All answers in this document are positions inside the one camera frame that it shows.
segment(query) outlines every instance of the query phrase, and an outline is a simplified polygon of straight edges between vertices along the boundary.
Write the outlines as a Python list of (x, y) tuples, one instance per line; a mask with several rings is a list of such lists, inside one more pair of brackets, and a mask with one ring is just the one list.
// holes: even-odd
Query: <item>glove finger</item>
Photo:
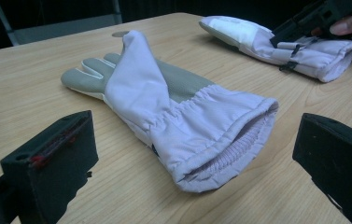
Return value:
[(117, 53), (107, 53), (106, 56), (104, 56), (104, 59), (108, 63), (118, 64), (120, 61), (120, 55)]
[(83, 71), (70, 69), (62, 75), (62, 83), (75, 91), (104, 100), (106, 83), (111, 77), (115, 64), (99, 59), (86, 59), (82, 62)]

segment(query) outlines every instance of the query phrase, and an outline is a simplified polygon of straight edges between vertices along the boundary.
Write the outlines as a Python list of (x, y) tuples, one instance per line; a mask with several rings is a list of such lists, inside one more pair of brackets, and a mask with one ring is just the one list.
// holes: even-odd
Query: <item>white glove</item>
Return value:
[(338, 78), (352, 61), (351, 40), (324, 40), (303, 37), (292, 43), (278, 43), (273, 47), (272, 32), (251, 21), (224, 16), (201, 19), (201, 27), (245, 54), (266, 63), (280, 66), (280, 70), (295, 70), (318, 78), (322, 82)]
[(123, 52), (87, 59), (65, 86), (103, 99), (150, 146), (185, 191), (216, 189), (260, 152), (277, 101), (215, 83), (156, 61), (145, 37), (131, 31)]

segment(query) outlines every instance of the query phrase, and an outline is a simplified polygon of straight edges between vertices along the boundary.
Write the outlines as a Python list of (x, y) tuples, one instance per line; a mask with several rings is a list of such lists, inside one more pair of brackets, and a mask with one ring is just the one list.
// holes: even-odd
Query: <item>table surface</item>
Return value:
[[(348, 223), (291, 155), (304, 112), (352, 127), (352, 64), (326, 84), (285, 74), (215, 39), (199, 27), (200, 18), (176, 13), (0, 49), (0, 160), (55, 120), (91, 110), (100, 160), (60, 223)], [(142, 31), (162, 61), (229, 90), (278, 100), (264, 149), (222, 188), (179, 190), (104, 102), (62, 85), (62, 73), (81, 60), (120, 53), (121, 38), (112, 34), (128, 30)]]

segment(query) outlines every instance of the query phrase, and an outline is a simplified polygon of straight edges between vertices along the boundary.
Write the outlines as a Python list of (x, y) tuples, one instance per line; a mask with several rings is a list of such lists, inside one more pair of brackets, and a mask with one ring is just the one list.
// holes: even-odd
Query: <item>glove cuff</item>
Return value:
[(148, 135), (182, 190), (217, 189), (261, 151), (277, 108), (275, 99), (211, 85), (163, 112)]
[(352, 41), (318, 39), (300, 54), (290, 58), (289, 62), (297, 63), (294, 69), (297, 72), (318, 78), (322, 82), (330, 82), (338, 78), (351, 64)]

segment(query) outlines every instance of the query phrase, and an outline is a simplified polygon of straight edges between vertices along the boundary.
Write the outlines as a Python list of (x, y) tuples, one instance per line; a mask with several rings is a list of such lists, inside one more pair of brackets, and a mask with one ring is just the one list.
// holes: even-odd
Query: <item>black device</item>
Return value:
[(352, 38), (352, 35), (335, 36), (330, 27), (346, 16), (352, 15), (352, 0), (318, 0), (285, 21), (273, 30), (272, 45), (277, 48), (279, 42), (294, 42), (302, 36), (320, 28), (323, 38)]
[(0, 161), (0, 223), (56, 223), (97, 162), (92, 112), (57, 120)]
[(303, 114), (292, 158), (352, 222), (352, 128)]

